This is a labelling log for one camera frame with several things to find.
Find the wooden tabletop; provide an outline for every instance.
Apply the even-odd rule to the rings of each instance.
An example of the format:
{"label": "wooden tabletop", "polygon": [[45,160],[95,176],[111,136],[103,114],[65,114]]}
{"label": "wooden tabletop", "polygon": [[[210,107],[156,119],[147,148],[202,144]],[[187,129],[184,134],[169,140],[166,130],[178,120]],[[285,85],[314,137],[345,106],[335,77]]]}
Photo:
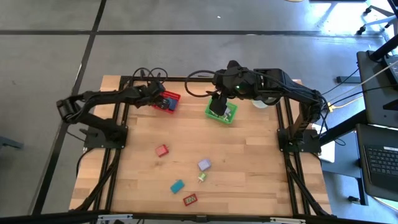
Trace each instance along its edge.
{"label": "wooden tabletop", "polygon": [[[104,76],[101,91],[118,89],[119,81],[120,76]],[[164,86],[181,95],[174,114],[150,106],[139,109],[130,106],[127,143],[121,154],[111,210],[291,215],[285,165],[277,143],[276,108],[258,109],[250,100],[229,100],[238,105],[238,110],[233,123],[226,125],[205,116],[209,98],[190,96],[183,82],[165,82]],[[189,83],[188,87],[197,94],[214,89],[211,83]],[[295,119],[299,104],[291,101],[291,105]],[[111,118],[113,108],[114,105],[97,106],[94,114]],[[159,158],[154,149],[162,144],[170,152]],[[93,190],[103,155],[104,149],[95,149],[82,160],[70,208],[79,206]],[[323,209],[331,212],[319,160],[311,154],[300,155],[306,186]],[[197,163],[202,159],[209,159],[211,168],[205,171],[207,179],[198,183]],[[185,186],[173,194],[170,186],[178,179]],[[296,186],[298,207],[302,211],[299,192]],[[183,198],[194,193],[198,201],[186,207]]]}

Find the yellow cable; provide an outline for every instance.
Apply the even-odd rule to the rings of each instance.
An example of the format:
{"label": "yellow cable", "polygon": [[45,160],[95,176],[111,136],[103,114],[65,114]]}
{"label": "yellow cable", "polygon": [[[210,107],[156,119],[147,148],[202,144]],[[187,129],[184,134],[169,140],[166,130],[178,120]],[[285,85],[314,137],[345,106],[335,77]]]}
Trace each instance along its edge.
{"label": "yellow cable", "polygon": [[346,103],[344,105],[341,105],[341,106],[334,106],[334,105],[331,105],[331,103],[328,103],[329,112],[333,112],[334,109],[340,109],[340,108],[343,108],[343,107],[349,105],[350,103],[354,103],[355,101],[359,100],[361,97],[363,97],[363,96],[360,96],[360,97],[358,97],[355,100],[351,100],[350,102],[348,102],[348,103]]}
{"label": "yellow cable", "polygon": [[346,103],[346,104],[344,104],[344,105],[341,105],[341,106],[332,106],[332,107],[333,107],[333,109],[340,109],[340,108],[343,108],[343,107],[349,105],[350,103],[353,103],[353,102],[359,100],[359,99],[362,98],[362,97],[363,97],[363,96],[360,96],[360,97],[358,97],[357,99],[351,100],[350,102],[348,102],[348,103]]}

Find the table leg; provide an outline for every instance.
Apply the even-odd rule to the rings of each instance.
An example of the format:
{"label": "table leg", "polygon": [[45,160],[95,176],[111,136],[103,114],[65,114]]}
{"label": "table leg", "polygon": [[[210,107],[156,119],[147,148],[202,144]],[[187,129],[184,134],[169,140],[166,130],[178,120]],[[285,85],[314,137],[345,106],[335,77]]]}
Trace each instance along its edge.
{"label": "table leg", "polygon": [[361,78],[360,77],[357,77],[357,76],[354,76],[354,77],[337,77],[336,78],[336,80],[337,80],[337,83],[342,83],[342,82],[344,82],[344,83],[361,83]]}
{"label": "table leg", "polygon": [[0,148],[3,146],[11,146],[17,149],[22,149],[22,147],[24,147],[24,144],[0,136]]}
{"label": "table leg", "polygon": [[363,185],[363,179],[362,178],[356,178],[356,181],[358,182],[358,190],[359,190],[359,203],[361,205],[368,206],[368,195],[365,193],[365,186]]}

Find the gray floor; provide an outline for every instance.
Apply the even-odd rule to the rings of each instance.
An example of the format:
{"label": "gray floor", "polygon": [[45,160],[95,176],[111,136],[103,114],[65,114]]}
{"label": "gray floor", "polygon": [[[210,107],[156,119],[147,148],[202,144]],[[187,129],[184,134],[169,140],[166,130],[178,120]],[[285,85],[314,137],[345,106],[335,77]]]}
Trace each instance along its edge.
{"label": "gray floor", "polygon": [[[100,1],[0,1],[0,29],[91,29]],[[97,90],[103,75],[130,75],[137,67],[163,67],[185,76],[199,69],[225,68],[234,59],[249,68],[281,68],[321,92],[334,78],[356,69],[356,52],[375,50],[380,37],[353,34],[366,3],[281,0],[108,1],[101,30],[301,30],[329,37],[242,35],[97,36],[80,92]],[[379,26],[371,29],[378,32]],[[0,151],[0,217],[25,215],[60,122],[55,102],[68,96],[80,66],[87,36],[0,35],[0,135],[25,147]],[[344,86],[328,98],[348,89]],[[363,107],[357,102],[328,118],[334,126]],[[70,127],[78,133],[78,127]],[[75,165],[82,144],[67,136],[44,212],[68,209]],[[370,199],[368,207],[345,200],[357,195],[354,179],[325,173],[333,213],[394,223],[396,215]]]}

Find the green bin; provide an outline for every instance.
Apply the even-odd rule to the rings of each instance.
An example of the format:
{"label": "green bin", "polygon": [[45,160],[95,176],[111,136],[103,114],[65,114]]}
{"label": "green bin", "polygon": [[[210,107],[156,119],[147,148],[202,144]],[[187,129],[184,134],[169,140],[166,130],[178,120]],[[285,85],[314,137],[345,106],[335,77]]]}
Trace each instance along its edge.
{"label": "green bin", "polygon": [[209,109],[211,101],[212,101],[212,99],[210,99],[209,104],[207,105],[206,110],[205,110],[205,114],[207,115],[207,117],[213,118],[213,119],[220,121],[224,124],[231,124],[232,120],[235,117],[235,113],[236,113],[236,110],[238,109],[238,106],[236,106],[230,102],[226,102],[227,107],[231,110],[231,116],[228,117],[228,120],[224,120],[222,116],[218,116],[217,114],[215,114],[214,112],[212,112]]}

